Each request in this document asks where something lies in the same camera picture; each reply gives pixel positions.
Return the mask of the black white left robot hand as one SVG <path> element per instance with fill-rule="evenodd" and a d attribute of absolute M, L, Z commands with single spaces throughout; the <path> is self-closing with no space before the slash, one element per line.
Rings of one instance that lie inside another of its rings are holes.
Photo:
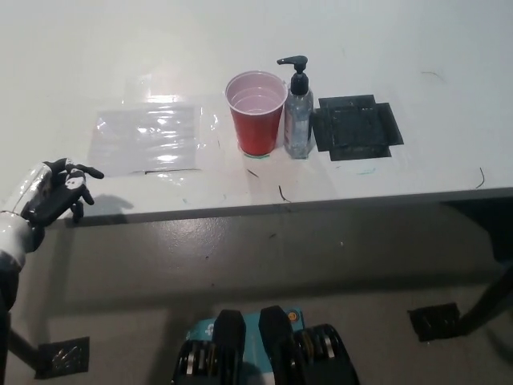
<path fill-rule="evenodd" d="M 83 217 L 83 204 L 94 204 L 87 177 L 101 180 L 104 174 L 69 158 L 43 161 L 32 168 L 13 192 L 4 209 L 33 226 L 47 227 L 70 210 L 73 221 Z"/>

